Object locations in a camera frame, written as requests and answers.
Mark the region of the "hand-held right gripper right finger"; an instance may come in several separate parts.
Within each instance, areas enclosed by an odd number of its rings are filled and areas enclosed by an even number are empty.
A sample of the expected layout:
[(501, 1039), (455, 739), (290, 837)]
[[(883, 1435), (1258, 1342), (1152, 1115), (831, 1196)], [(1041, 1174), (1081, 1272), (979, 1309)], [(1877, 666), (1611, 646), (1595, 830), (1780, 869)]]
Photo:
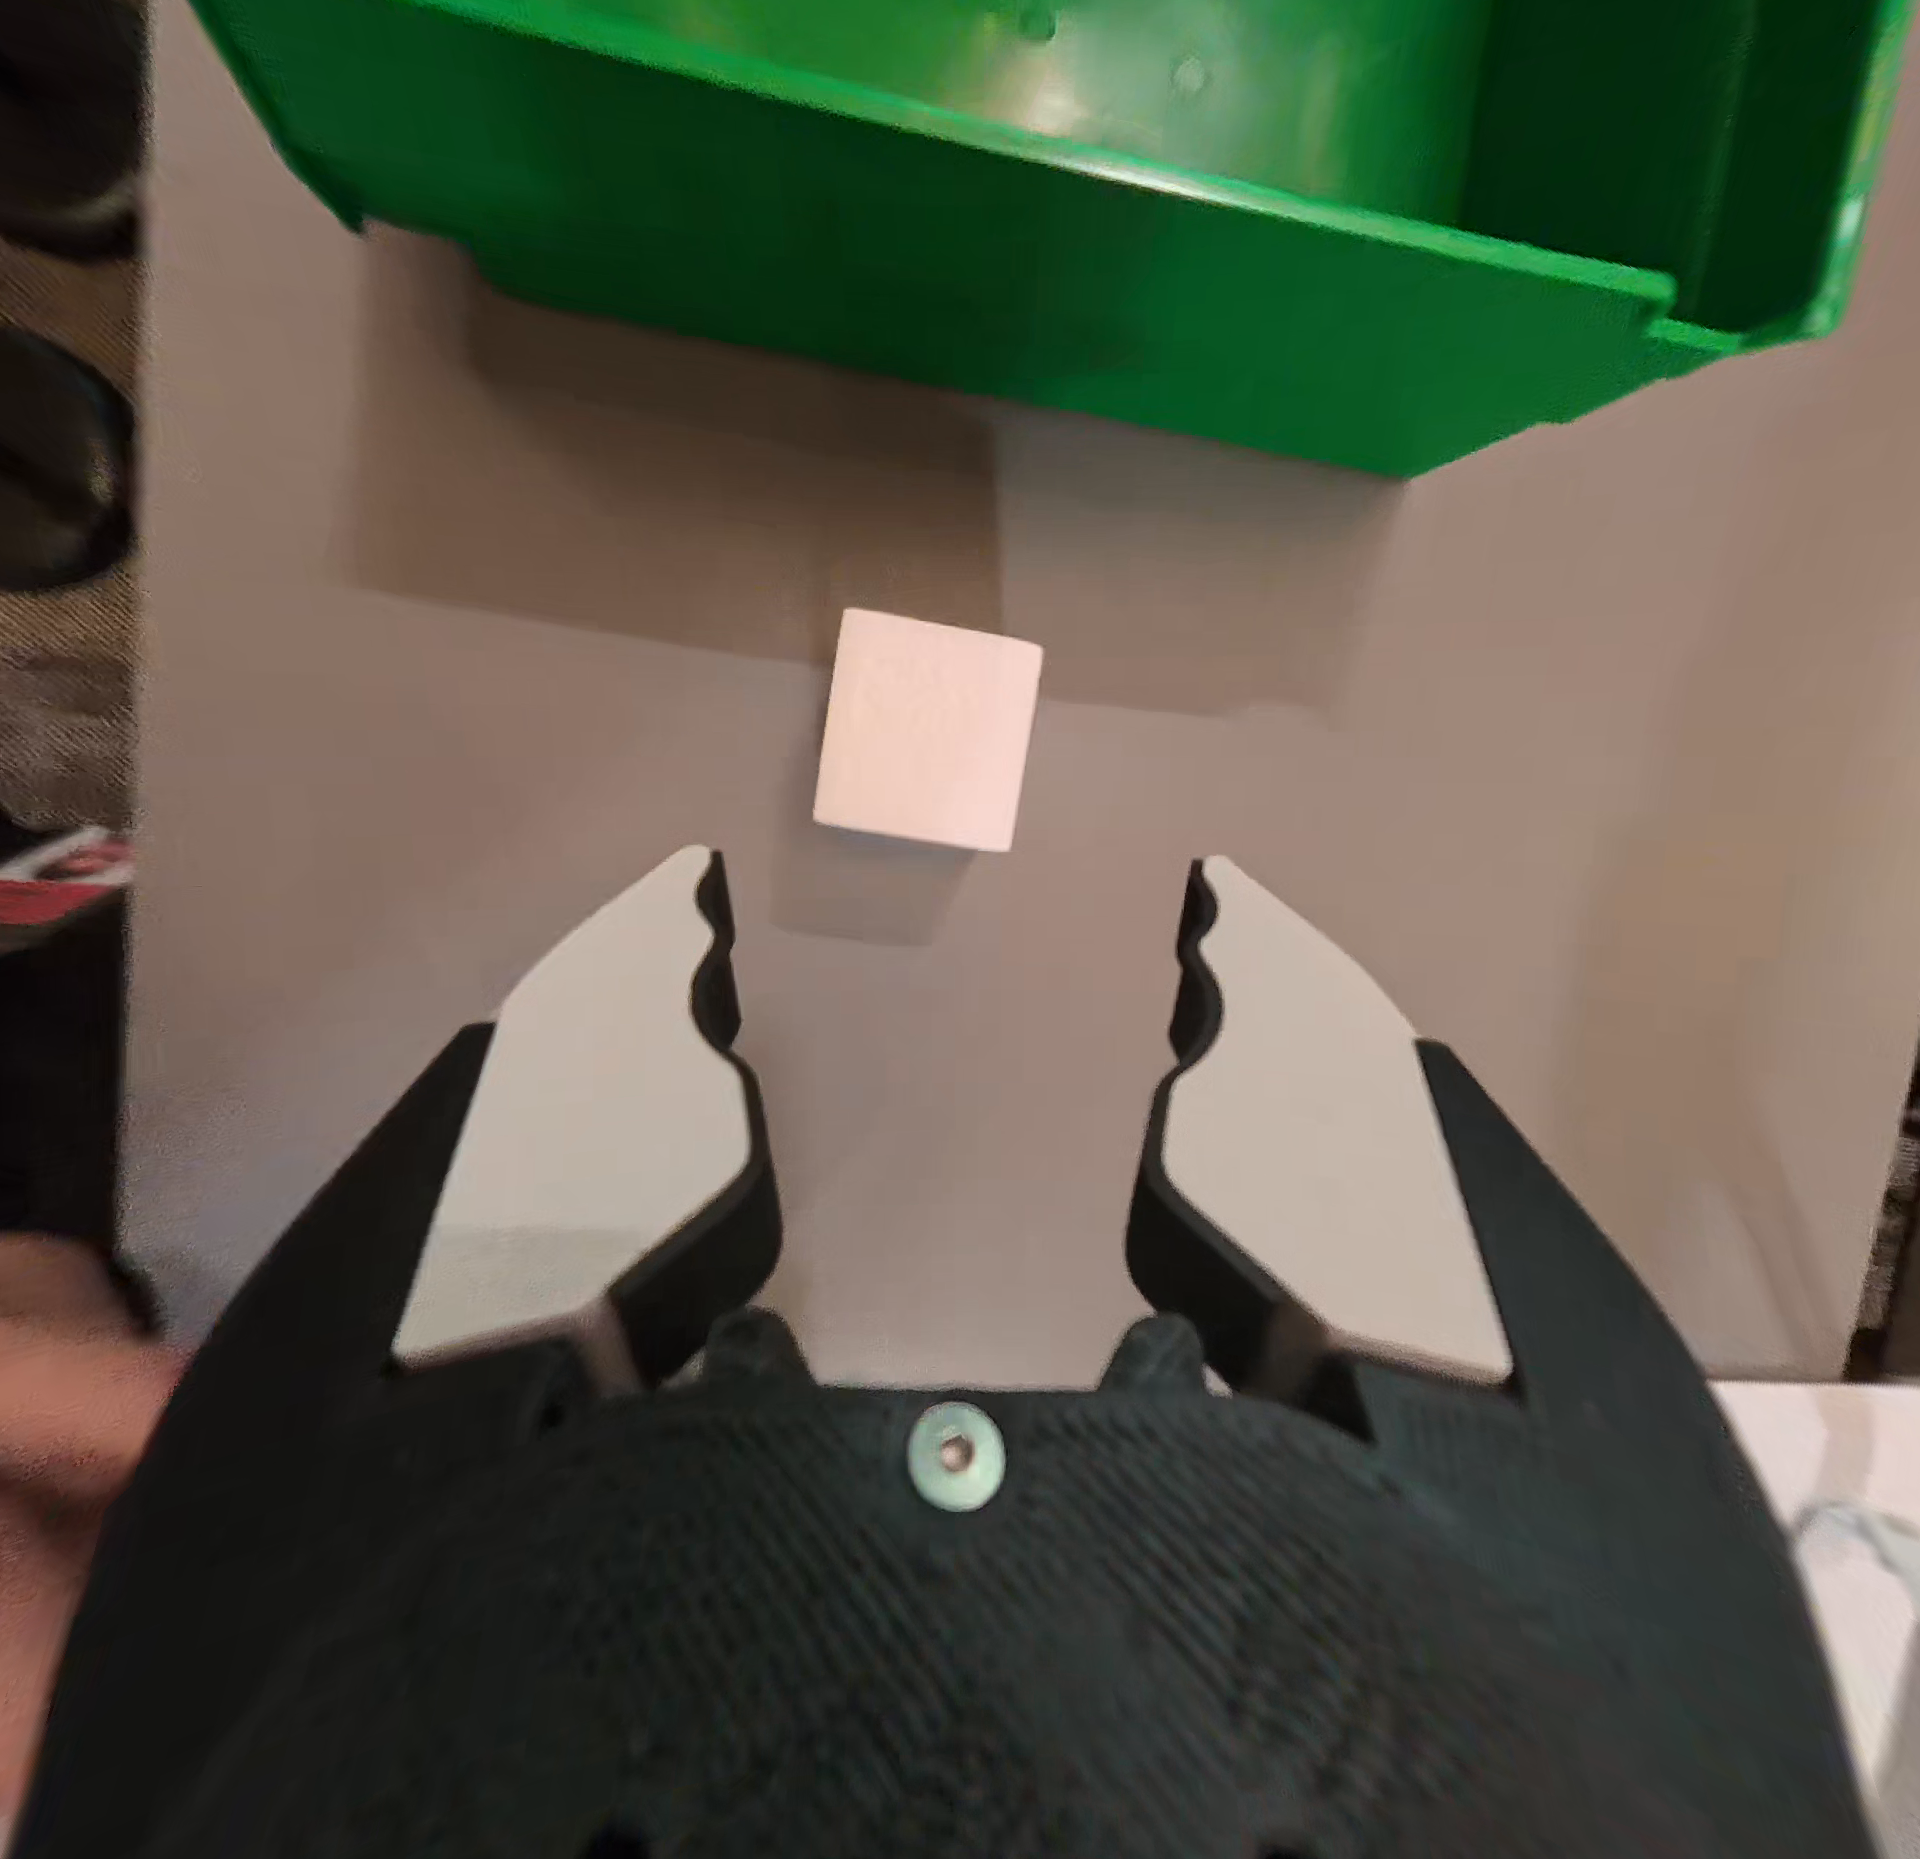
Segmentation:
[(1404, 1010), (1226, 853), (1189, 862), (1175, 934), (1125, 1216), (1141, 1299), (1228, 1391), (1360, 1362), (1502, 1391), (1514, 1354)]

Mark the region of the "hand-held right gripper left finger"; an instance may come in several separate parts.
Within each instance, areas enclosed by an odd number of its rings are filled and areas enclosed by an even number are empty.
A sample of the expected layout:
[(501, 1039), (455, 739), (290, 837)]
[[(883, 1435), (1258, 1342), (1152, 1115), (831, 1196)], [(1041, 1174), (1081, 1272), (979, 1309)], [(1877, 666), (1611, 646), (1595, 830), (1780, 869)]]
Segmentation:
[(761, 1086), (737, 1052), (724, 857), (688, 844), (564, 934), (490, 1023), (395, 1325), (422, 1369), (559, 1339), (657, 1391), (783, 1246)]

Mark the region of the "white foam cube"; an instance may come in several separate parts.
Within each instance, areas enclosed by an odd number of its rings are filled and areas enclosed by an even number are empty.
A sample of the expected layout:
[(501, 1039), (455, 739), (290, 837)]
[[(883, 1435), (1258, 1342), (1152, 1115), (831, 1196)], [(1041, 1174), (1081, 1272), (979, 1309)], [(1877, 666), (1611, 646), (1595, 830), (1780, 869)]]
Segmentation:
[(845, 609), (812, 818), (875, 838), (1008, 852), (1041, 675), (1039, 643)]

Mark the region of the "green plastic bin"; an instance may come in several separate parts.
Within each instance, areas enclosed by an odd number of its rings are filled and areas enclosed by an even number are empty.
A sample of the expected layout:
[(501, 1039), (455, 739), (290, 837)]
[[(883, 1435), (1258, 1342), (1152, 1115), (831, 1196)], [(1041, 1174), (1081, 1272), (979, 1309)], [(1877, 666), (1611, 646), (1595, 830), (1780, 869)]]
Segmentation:
[(1849, 300), (1914, 0), (186, 0), (542, 308), (1418, 478)]

